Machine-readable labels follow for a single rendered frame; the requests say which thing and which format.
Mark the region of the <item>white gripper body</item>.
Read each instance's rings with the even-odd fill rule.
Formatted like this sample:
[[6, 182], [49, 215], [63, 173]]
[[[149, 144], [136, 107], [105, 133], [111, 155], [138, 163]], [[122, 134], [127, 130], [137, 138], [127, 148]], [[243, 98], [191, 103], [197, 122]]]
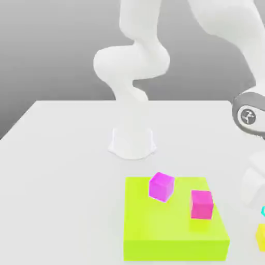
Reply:
[[250, 208], [265, 205], [265, 176], [254, 168], [248, 168], [242, 178], [241, 199]]

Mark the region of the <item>small yellow cube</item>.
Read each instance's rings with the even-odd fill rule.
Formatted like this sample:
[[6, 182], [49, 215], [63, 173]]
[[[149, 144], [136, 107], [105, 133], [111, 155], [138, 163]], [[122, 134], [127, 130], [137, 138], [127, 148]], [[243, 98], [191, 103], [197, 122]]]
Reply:
[[265, 224], [258, 224], [255, 237], [259, 250], [265, 252]]

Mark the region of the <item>small pink cube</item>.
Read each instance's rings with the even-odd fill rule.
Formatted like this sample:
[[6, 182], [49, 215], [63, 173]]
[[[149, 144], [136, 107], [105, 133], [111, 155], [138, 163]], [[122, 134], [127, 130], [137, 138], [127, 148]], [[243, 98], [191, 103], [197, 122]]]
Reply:
[[192, 219], [211, 220], [214, 202], [212, 193], [207, 190], [191, 190], [190, 192], [190, 217]]

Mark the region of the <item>small magenta cube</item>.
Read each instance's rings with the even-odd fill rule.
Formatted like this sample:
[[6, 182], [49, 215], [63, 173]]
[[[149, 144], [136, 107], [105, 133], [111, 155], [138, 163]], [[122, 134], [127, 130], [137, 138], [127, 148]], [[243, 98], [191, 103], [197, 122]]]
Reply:
[[157, 172], [149, 181], [149, 196], [167, 202], [174, 191], [174, 181], [174, 177]]

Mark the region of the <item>large yellow-green box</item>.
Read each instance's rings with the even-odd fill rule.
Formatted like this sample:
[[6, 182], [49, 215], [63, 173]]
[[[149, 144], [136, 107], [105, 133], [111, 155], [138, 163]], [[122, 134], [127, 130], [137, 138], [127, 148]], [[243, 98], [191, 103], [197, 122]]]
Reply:
[[167, 202], [149, 196], [149, 177], [127, 177], [125, 261], [224, 261], [230, 239], [217, 208], [211, 220], [190, 217], [192, 190], [209, 190], [204, 177], [178, 177]]

